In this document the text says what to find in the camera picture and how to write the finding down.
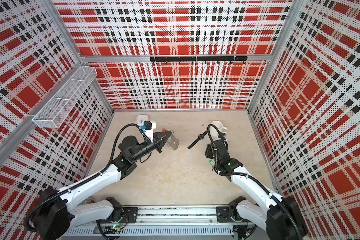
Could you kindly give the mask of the silver keyring with chain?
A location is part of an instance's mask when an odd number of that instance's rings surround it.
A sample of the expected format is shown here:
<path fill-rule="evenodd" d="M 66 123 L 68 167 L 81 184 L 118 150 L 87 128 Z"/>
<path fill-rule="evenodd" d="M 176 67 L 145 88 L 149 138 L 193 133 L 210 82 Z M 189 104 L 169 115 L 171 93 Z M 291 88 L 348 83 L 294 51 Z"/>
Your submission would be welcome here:
<path fill-rule="evenodd" d="M 167 140 L 167 144 L 173 151 L 176 151 L 178 149 L 180 141 L 175 137 L 174 131 L 171 131 L 171 135 Z"/>

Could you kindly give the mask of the green tagged key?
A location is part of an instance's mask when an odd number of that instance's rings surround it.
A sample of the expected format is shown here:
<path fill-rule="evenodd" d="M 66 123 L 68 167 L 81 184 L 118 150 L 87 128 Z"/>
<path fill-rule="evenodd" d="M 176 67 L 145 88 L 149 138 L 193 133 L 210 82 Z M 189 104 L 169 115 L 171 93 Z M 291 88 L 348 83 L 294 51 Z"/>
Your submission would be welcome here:
<path fill-rule="evenodd" d="M 209 164 L 212 167 L 212 172 L 214 172 L 215 171 L 215 162 L 213 160 L 209 160 Z"/>

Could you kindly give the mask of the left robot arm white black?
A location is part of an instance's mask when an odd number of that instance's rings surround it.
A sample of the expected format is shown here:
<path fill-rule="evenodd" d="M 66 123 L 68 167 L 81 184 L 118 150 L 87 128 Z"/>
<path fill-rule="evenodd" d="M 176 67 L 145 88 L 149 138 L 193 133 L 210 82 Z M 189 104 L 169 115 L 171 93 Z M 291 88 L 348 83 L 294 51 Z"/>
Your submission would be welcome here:
<path fill-rule="evenodd" d="M 125 137 L 114 142 L 111 157 L 100 171 L 58 190 L 49 187 L 41 192 L 37 205 L 27 214 L 24 227 L 38 233 L 43 240 L 56 240 L 68 230 L 89 222 L 110 221 L 128 224 L 129 216 L 114 197 L 83 205 L 83 201 L 103 188 L 125 179 L 137 167 L 137 161 L 149 157 L 153 151 L 161 153 L 172 136 L 171 131 L 155 132 L 151 122 L 143 126 L 127 124 L 122 129 L 135 127 L 143 137 Z"/>

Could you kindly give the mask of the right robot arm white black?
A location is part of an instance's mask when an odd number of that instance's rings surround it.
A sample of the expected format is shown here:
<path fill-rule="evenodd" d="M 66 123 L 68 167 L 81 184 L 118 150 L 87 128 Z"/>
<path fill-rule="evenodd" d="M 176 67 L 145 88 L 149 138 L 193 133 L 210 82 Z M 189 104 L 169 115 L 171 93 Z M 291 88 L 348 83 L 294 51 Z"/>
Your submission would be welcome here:
<path fill-rule="evenodd" d="M 226 134 L 209 124 L 204 133 L 189 145 L 191 149 L 205 136 L 210 139 L 205 156 L 213 171 L 243 189 L 254 201 L 237 198 L 230 203 L 233 221 L 248 220 L 263 229 L 271 240 L 301 240 L 309 232 L 297 201 L 283 197 L 256 179 L 237 159 L 230 157 Z"/>

